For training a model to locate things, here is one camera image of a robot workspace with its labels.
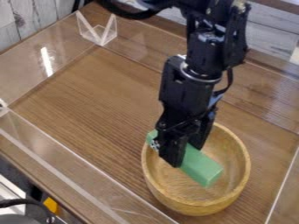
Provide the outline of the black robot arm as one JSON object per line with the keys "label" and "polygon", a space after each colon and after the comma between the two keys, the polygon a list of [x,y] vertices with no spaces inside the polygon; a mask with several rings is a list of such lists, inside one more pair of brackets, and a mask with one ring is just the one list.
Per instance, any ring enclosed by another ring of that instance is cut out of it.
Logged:
{"label": "black robot arm", "polygon": [[144,9],[125,10],[116,0],[94,0],[121,18],[141,20],[177,8],[186,20],[186,53],[166,59],[158,101],[162,113],[154,128],[153,146],[172,166],[182,165],[186,146],[202,147],[214,121],[217,102],[225,91],[214,86],[222,77],[233,81],[233,67],[248,52],[246,0],[136,0]]}

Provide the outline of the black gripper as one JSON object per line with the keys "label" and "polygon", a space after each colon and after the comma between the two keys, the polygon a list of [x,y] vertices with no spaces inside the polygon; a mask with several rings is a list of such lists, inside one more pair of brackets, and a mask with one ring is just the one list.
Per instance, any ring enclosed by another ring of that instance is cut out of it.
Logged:
{"label": "black gripper", "polygon": [[210,133],[220,99],[213,91],[221,71],[194,71],[184,58],[172,56],[164,63],[158,101],[162,113],[156,122],[158,156],[173,168],[182,164],[185,146],[200,150]]}

